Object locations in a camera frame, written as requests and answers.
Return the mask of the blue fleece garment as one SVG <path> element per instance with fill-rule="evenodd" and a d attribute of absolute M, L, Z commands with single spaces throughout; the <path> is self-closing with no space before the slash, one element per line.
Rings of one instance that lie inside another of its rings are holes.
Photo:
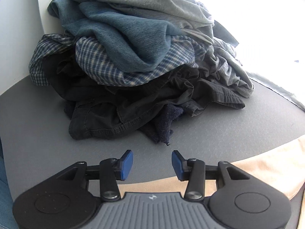
<path fill-rule="evenodd" d="M 125 15 L 102 2 L 54 0 L 50 15 L 76 37 L 94 36 L 123 72 L 153 71 L 182 31 L 164 20 Z"/>

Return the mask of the beige long-sleeve shirt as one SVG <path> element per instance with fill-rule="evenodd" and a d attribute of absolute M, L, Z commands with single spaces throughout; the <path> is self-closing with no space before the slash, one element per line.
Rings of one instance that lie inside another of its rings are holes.
<path fill-rule="evenodd" d="M 292 199 L 304 184 L 304 136 L 257 156 L 233 162 L 233 165 L 262 180 Z M 185 193 L 187 181 L 170 177 L 149 182 L 119 185 L 125 192 Z"/>

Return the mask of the dark clothes pile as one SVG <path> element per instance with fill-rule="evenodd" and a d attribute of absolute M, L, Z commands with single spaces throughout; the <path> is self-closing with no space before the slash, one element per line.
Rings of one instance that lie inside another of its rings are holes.
<path fill-rule="evenodd" d="M 66 101 L 69 134 L 76 140 L 116 139 L 139 130 L 153 142 L 167 144 L 172 122 L 184 113 L 195 116 L 210 103 L 237 110 L 245 107 L 237 94 L 186 65 L 135 87 L 97 84 L 72 54 L 48 56 L 42 68 Z"/>

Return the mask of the grey crumpled garment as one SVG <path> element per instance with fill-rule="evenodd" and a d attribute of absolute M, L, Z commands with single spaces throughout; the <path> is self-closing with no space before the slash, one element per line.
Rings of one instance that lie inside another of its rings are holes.
<path fill-rule="evenodd" d="M 207 47 L 200 65 L 205 76 L 248 98 L 254 91 L 236 57 L 235 40 L 195 0 L 76 0 L 104 2 L 127 15 L 169 21 L 187 36 Z"/>

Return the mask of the white side panel board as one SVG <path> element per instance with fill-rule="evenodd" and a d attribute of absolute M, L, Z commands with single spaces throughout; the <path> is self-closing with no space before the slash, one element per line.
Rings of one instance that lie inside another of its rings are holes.
<path fill-rule="evenodd" d="M 49 15 L 51 0 L 1 0 L 1 93 L 28 76 L 28 64 L 44 34 L 62 33 Z"/>

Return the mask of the white printed backdrop sheet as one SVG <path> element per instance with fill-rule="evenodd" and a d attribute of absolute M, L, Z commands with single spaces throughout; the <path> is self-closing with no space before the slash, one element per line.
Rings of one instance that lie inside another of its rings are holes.
<path fill-rule="evenodd" d="M 252 77 L 304 108 L 304 0 L 202 0 Z"/>

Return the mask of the blue plaid shirt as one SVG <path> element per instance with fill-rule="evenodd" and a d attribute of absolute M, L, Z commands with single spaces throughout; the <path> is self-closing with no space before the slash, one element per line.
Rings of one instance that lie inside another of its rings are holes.
<path fill-rule="evenodd" d="M 123 72 L 108 57 L 104 47 L 95 37 L 74 38 L 71 34 L 45 34 L 39 40 L 28 65 L 34 84 L 48 85 L 42 68 L 45 57 L 63 53 L 68 47 L 75 47 L 75 58 L 81 69 L 94 81 L 108 86 L 138 86 L 146 84 L 181 65 L 198 67 L 207 48 L 187 36 L 173 36 L 170 50 L 153 71 Z"/>

